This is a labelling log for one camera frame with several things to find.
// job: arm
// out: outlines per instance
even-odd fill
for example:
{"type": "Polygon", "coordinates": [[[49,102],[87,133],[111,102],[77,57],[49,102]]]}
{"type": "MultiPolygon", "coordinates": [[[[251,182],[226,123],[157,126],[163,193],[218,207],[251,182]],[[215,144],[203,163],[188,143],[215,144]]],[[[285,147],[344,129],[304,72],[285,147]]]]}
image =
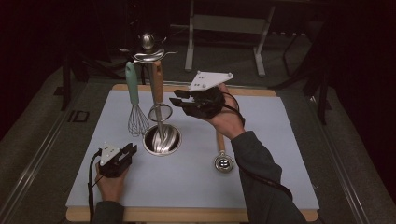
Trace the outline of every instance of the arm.
{"type": "MultiPolygon", "coordinates": [[[[224,84],[219,88],[228,92],[224,84]]],[[[236,108],[236,102],[227,94],[226,104],[236,108]]],[[[215,129],[231,140],[239,164],[249,172],[280,183],[282,169],[268,149],[262,145],[254,132],[246,132],[237,115],[223,108],[221,113],[208,120],[215,129]]],[[[292,200],[281,190],[269,187],[258,180],[239,172],[247,205],[250,223],[306,223],[304,216],[292,200]]]]}
{"type": "Polygon", "coordinates": [[[102,195],[102,202],[95,208],[92,219],[94,224],[118,224],[123,221],[124,207],[120,205],[120,197],[123,193],[123,183],[128,169],[120,177],[107,178],[99,175],[99,164],[96,164],[96,178],[99,190],[102,195]]]}

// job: whisk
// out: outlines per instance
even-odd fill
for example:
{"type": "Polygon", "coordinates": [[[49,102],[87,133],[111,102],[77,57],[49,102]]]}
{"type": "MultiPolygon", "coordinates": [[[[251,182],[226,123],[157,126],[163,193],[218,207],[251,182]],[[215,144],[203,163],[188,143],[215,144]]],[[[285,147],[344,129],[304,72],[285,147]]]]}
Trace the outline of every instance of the whisk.
{"type": "Polygon", "coordinates": [[[134,65],[131,62],[128,62],[125,66],[125,77],[132,104],[132,110],[128,120],[128,131],[133,137],[137,137],[140,134],[145,134],[146,130],[149,128],[149,120],[139,107],[137,76],[134,65]]]}

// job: person's left hand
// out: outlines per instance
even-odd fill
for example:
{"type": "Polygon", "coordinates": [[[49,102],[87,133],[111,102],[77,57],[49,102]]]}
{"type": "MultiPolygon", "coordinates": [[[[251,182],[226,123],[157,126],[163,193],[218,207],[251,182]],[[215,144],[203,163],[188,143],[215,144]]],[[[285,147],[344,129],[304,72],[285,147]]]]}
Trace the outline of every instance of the person's left hand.
{"type": "Polygon", "coordinates": [[[103,201],[120,202],[123,193],[124,179],[128,173],[129,167],[116,178],[107,178],[99,174],[99,163],[96,163],[96,178],[95,181],[102,194],[103,201]]]}

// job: white board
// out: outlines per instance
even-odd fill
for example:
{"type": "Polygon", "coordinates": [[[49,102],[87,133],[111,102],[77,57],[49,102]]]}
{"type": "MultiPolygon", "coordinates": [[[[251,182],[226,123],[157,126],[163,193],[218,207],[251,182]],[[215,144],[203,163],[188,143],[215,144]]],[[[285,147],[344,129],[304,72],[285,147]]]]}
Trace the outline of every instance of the white board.
{"type": "MultiPolygon", "coordinates": [[[[180,148],[171,155],[157,157],[144,148],[142,137],[132,137],[127,129],[131,112],[128,91],[111,91],[98,120],[87,153],[78,171],[66,206],[88,206],[88,171],[93,154],[104,142],[117,147],[137,145],[120,202],[132,207],[246,208],[237,166],[228,174],[214,167],[219,155],[216,131],[207,122],[188,117],[180,107],[173,108],[165,123],[182,133],[180,148]]],[[[151,92],[139,92],[140,108],[147,115],[153,105],[151,92]]],[[[164,103],[172,106],[164,95],[164,103]]],[[[305,169],[285,107],[278,97],[236,96],[246,118],[246,130],[254,131],[271,151],[282,169],[282,184],[293,194],[299,209],[318,209],[318,200],[305,169]]],[[[226,152],[233,157],[231,143],[226,152]]],[[[94,188],[95,203],[101,201],[94,188]]]]}

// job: gray sleeve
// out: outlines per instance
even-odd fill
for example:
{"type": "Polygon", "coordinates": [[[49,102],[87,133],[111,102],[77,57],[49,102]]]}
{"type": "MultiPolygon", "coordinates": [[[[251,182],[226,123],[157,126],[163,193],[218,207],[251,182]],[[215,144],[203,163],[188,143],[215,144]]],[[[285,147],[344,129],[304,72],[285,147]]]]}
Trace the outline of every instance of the gray sleeve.
{"type": "Polygon", "coordinates": [[[118,224],[123,221],[124,207],[115,202],[99,202],[93,215],[93,224],[118,224]]]}
{"type": "MultiPolygon", "coordinates": [[[[231,141],[239,165],[249,172],[280,183],[282,169],[254,132],[245,132],[231,141]]],[[[306,223],[303,214],[280,189],[269,187],[239,171],[251,224],[306,223]]]]}

